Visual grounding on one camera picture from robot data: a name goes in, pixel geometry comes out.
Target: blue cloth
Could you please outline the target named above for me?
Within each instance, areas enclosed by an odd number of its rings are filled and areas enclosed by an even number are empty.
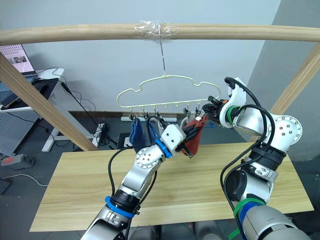
[[[150,129],[150,136],[151,136],[152,142],[155,142],[156,139],[161,138],[158,131],[154,128],[151,122],[149,123],[149,129]]]
[[[138,146],[134,148],[136,153],[143,149],[144,146],[146,146],[146,139],[139,118],[136,118],[131,123],[131,133],[129,136],[129,141],[133,146]]]

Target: concrete floor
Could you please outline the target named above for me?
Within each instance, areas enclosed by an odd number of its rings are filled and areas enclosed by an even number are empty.
[[[94,132],[95,125],[87,118],[78,119],[90,132]],[[107,121],[110,125],[109,135],[118,140],[118,136],[123,132],[131,131],[130,122],[121,122],[119,118],[97,118],[98,123]],[[45,121],[39,121],[39,124],[52,129]],[[10,170],[0,167],[0,177],[15,175],[18,173],[34,176],[42,184],[48,184],[52,174],[58,164],[59,158],[63,152],[72,152],[73,144],[69,143],[65,147],[54,145],[50,152],[41,152],[41,149],[48,138],[44,129],[34,126],[24,138],[15,153],[24,153],[35,159],[32,168],[22,170]],[[239,143],[244,139],[233,129],[226,129],[215,123],[207,122],[203,131],[200,144],[224,144]],[[101,146],[101,149],[110,149],[108,145]],[[304,184],[307,193],[316,204],[320,196],[320,177],[317,178],[319,170],[319,161],[308,161],[307,164],[295,164],[299,176]],[[38,206],[45,193],[46,188],[35,184],[31,179],[24,176],[11,178],[11,185],[0,195],[0,239],[1,240],[79,240],[85,231],[56,231],[56,232],[29,232]],[[217,221],[218,226],[223,233],[224,239],[236,229],[233,219]],[[195,240],[196,237],[189,227],[189,223],[168,224],[162,227],[163,240]],[[314,234],[312,239],[320,239],[319,235]]]

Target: pegboard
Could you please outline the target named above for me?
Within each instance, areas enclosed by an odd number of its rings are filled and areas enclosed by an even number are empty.
[[[7,156],[14,154],[20,142],[34,125],[33,122],[41,118],[33,110],[15,111],[11,114],[29,121],[21,120],[7,112],[0,113],[0,153]]]

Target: white hanger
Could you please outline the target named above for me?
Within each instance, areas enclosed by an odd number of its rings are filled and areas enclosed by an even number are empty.
[[[219,88],[216,84],[214,84],[214,83],[212,83],[212,82],[202,81],[202,82],[200,82],[199,84],[195,84],[195,81],[194,81],[191,77],[188,77],[188,76],[163,75],[163,76],[151,78],[151,79],[148,79],[148,80],[145,80],[145,81],[141,82],[141,83],[139,84],[139,89],[138,89],[138,90],[134,90],[133,88],[128,88],[128,89],[120,92],[120,93],[118,94],[118,96],[116,96],[116,103],[117,103],[121,108],[127,108],[127,109],[138,108],[138,107],[144,109],[144,108],[147,107],[147,106],[151,106],[151,107],[153,107],[153,108],[155,109],[156,106],[164,106],[164,107],[166,108],[169,104],[175,104],[175,106],[178,107],[179,104],[187,104],[187,105],[189,105],[190,103],[198,103],[198,104],[201,104],[201,101],[206,101],[206,100],[208,100],[207,98],[204,98],[204,99],[195,99],[195,100],[186,100],[186,101],[172,101],[172,102],[150,103],[150,104],[131,105],[131,106],[123,106],[123,105],[121,105],[121,104],[119,103],[119,97],[120,97],[121,95],[123,95],[124,93],[129,92],[129,91],[133,91],[133,92],[135,92],[135,93],[141,92],[141,91],[142,91],[142,85],[143,85],[143,84],[146,84],[146,83],[149,83],[149,82],[158,80],[158,79],[168,79],[168,78],[188,79],[188,80],[190,80],[190,81],[192,82],[192,85],[195,86],[195,87],[200,87],[202,84],[211,85],[211,86],[215,87],[215,88],[218,90],[218,96],[215,97],[215,98],[216,98],[216,99],[220,98],[220,95],[221,95],[220,88]]]

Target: wooden frame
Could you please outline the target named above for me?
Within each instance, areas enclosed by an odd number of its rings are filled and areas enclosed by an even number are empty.
[[[6,30],[0,32],[0,45],[79,40],[150,39],[149,28],[140,24],[66,25]],[[278,25],[171,24],[159,25],[169,39],[234,39],[318,42],[277,99],[271,112],[283,114],[320,68],[320,28]],[[23,101],[42,115],[84,151],[97,150],[59,111],[0,56],[0,79]]]

